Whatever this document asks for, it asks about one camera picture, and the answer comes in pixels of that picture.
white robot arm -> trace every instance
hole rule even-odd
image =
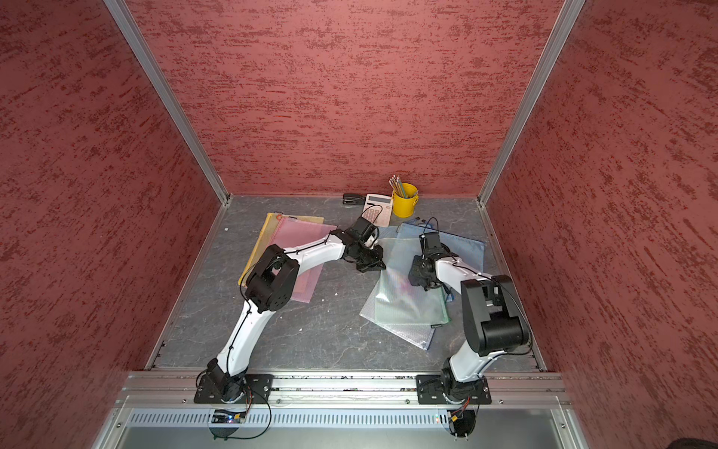
[[[476,271],[442,244],[436,231],[419,238],[421,256],[414,257],[409,282],[461,293],[466,341],[444,362],[440,377],[444,398],[460,403],[483,387],[481,378],[491,363],[528,342],[531,330],[513,297],[504,299],[502,284],[510,284],[510,277]]]
[[[249,357],[269,318],[288,303],[297,276],[324,264],[345,259],[359,272],[385,269],[383,249],[375,245],[376,226],[363,217],[346,231],[336,229],[325,238],[297,248],[270,245],[247,275],[245,304],[229,341],[207,364],[205,383],[221,402],[242,397]]]

pencil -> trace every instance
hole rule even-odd
[[[396,187],[396,176],[392,176],[391,179],[389,179],[389,184],[391,184],[391,188],[394,190],[396,196],[401,197],[401,191],[398,187]]]
[[[399,176],[396,177],[396,182],[399,184],[399,187],[401,188],[401,197],[406,197],[406,190],[404,190],[404,183],[401,181],[401,178]]]
[[[400,198],[406,198],[404,192],[401,189],[401,184],[399,183],[399,176],[394,175],[394,186],[396,188],[396,196]]]

black cable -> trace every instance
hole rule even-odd
[[[439,230],[439,221],[437,220],[436,217],[432,217],[432,218],[434,219],[434,221],[437,222],[437,228],[435,229],[435,231],[438,231]],[[429,222],[432,220],[432,218],[430,218],[429,220],[426,220],[426,224],[424,225],[424,230],[421,232],[422,234],[426,233],[426,227],[429,226]]]
[[[216,435],[214,433],[213,429],[210,427],[210,432],[212,433],[212,435],[214,435],[215,440],[217,438],[223,438],[224,441],[226,441],[226,440],[253,440],[255,438],[261,437],[262,435],[264,435],[266,433],[267,430],[269,430],[269,425],[271,424],[271,407],[269,406],[269,401],[267,401],[267,399],[264,396],[257,393],[256,391],[254,391],[254,389],[250,388],[250,390],[257,396],[260,396],[262,399],[264,399],[264,403],[267,405],[267,409],[269,410],[269,421],[267,422],[267,427],[265,427],[264,430],[262,430],[262,432],[259,435],[254,435],[253,437],[223,437],[223,436]]]
[[[376,221],[376,219],[379,218],[379,215],[381,215],[381,211],[383,210],[383,208],[381,207],[381,204],[372,204],[372,205],[369,206],[368,208],[362,210],[360,217],[366,218],[366,217],[364,216],[364,212],[366,212],[367,210],[369,210],[369,209],[371,209],[371,208],[379,208],[379,213],[376,214],[376,217],[374,217],[374,219],[371,221],[371,224],[374,224],[374,222]]]
[[[467,269],[467,270],[469,270],[470,272],[472,272],[473,274],[475,274],[475,275],[477,275],[477,276],[481,276],[481,274],[478,274],[477,272],[475,272],[475,271],[474,271],[472,268],[470,268],[470,267],[459,267],[459,266],[457,265],[457,264],[459,263],[459,261],[457,260],[456,256],[454,256],[453,254],[449,254],[449,255],[452,257],[452,259],[454,259],[454,263],[451,264],[452,267]],[[489,279],[490,281],[493,282],[493,279],[491,279],[491,278],[489,278],[489,277],[486,277],[486,276],[481,276],[481,277],[483,277],[483,278],[485,278],[485,279]]]
[[[529,334],[528,339],[528,349],[526,352],[507,352],[505,355],[507,356],[527,356],[533,351],[533,336]]]
[[[234,334],[234,338],[232,338],[232,343],[229,344],[229,348],[227,349],[227,365],[226,365],[227,371],[225,371],[225,373],[227,373],[227,375],[229,377],[231,377],[231,375],[229,374],[229,355],[230,355],[230,353],[232,353],[232,348],[234,347],[233,345],[234,345],[235,340],[237,339],[237,335],[239,335],[239,331],[242,330],[242,326],[244,325],[244,322],[247,320],[247,317],[249,316],[249,314],[252,313],[252,304],[249,302],[247,297],[244,295],[244,292],[242,292],[242,282],[244,282],[244,277],[247,275],[247,273],[251,273],[252,269],[258,263],[259,263],[259,261],[255,262],[251,267],[249,267],[249,269],[246,272],[244,272],[244,274],[242,274],[242,277],[239,279],[239,294],[242,295],[244,302],[246,302],[249,305],[249,310],[247,310],[247,315],[244,315],[244,319],[242,319],[242,323],[239,325],[237,332]],[[249,285],[250,281],[251,281],[251,278],[247,279],[247,285]]]
[[[431,384],[434,384],[434,383],[436,383],[436,382],[439,382],[440,384],[442,383],[442,378],[441,378],[441,376],[434,377],[433,379],[428,380],[428,381],[424,382],[423,384],[421,384],[421,386],[424,387],[424,386],[426,386],[426,385],[431,385]]]
[[[463,404],[461,404],[461,407],[457,408],[453,412],[451,412],[451,415],[456,415],[459,419],[464,417],[464,410],[466,410],[466,407],[469,406],[469,401],[471,400],[471,396],[468,396]]]
[[[247,310],[247,314],[244,315],[244,319],[242,319],[242,323],[239,324],[239,327],[237,328],[237,332],[235,332],[234,338],[232,338],[232,343],[229,343],[229,348],[227,348],[227,371],[225,371],[225,373],[227,373],[227,375],[228,375],[229,377],[232,377],[232,375],[229,374],[229,355],[230,355],[230,353],[232,352],[232,348],[234,348],[234,342],[235,342],[235,340],[237,340],[237,335],[239,335],[239,331],[242,330],[242,326],[244,325],[244,322],[247,321],[247,317],[248,317],[251,313],[252,313],[252,310],[251,310],[251,309],[250,309],[250,310]]]
[[[195,379],[195,386],[196,386],[197,388],[200,388],[200,379],[201,379],[202,376],[204,376],[206,373],[207,373],[207,369],[205,368],[205,369],[203,369],[202,371],[200,371],[200,373],[197,375],[197,378]]]
[[[327,238],[325,238],[324,241],[321,241],[321,242],[319,242],[319,243],[316,244],[316,245],[311,245],[311,246],[308,246],[307,248],[297,249],[296,251],[290,251],[290,252],[288,252],[288,253],[285,252],[285,254],[296,254],[296,253],[298,253],[298,252],[300,252],[300,251],[305,251],[305,250],[307,250],[307,249],[309,249],[309,248],[314,248],[314,247],[316,247],[316,246],[323,245],[323,244],[327,243],[327,240],[329,240],[329,236],[331,236],[331,235],[332,235],[332,234],[327,234]]]

